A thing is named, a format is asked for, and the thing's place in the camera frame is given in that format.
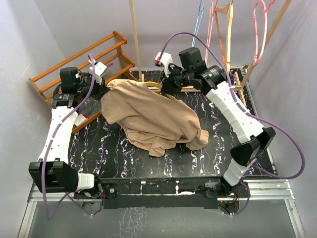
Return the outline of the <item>gold yellow hanger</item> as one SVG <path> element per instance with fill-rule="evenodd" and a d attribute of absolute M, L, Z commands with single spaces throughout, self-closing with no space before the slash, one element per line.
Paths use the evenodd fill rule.
<path fill-rule="evenodd" d="M 168 93 L 164 93 L 162 91 L 163 86 L 157 82 L 152 82 L 152 81 L 147 81 L 144 83 L 146 86 L 146 92 L 148 93 L 148 95 L 152 98 L 155 99 L 159 102 L 177 102 L 178 100 L 168 94 Z"/>

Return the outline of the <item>beige t shirt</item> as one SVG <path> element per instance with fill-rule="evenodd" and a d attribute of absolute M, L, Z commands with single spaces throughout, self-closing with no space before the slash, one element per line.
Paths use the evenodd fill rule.
<path fill-rule="evenodd" d="M 108 124 L 120 125 L 128 141 L 152 157 L 184 143 L 200 150 L 209 143 L 209 133 L 188 105 L 153 92 L 143 82 L 115 79 L 101 99 L 102 115 Z"/>

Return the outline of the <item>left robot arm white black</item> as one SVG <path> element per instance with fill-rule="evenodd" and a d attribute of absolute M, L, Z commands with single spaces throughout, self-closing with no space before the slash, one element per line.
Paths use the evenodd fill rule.
<path fill-rule="evenodd" d="M 101 62 L 81 72 L 76 67 L 60 70 L 61 83 L 53 92 L 52 120 L 45 146 L 37 162 L 29 164 L 37 188 L 46 193 L 82 192 L 96 198 L 102 185 L 94 174 L 79 173 L 69 163 L 69 142 L 74 126 L 79 122 L 79 107 L 92 97 L 100 100 L 108 91 L 104 85 L 107 66 Z"/>

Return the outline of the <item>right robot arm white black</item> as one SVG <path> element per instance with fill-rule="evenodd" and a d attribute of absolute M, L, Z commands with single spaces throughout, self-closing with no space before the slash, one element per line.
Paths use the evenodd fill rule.
<path fill-rule="evenodd" d="M 228 78 L 219 66 L 207 67 L 201 52 L 191 47 L 179 53 L 182 66 L 173 63 L 171 54 L 159 52 L 155 63 L 161 67 L 164 95 L 176 95 L 184 87 L 192 86 L 214 103 L 229 122 L 238 137 L 239 144 L 230 150 L 231 162 L 220 180 L 221 192 L 228 197 L 238 192 L 238 183 L 247 169 L 268 148 L 276 133 L 272 127 L 265 128 L 247 115 L 244 105 L 232 95 Z"/>

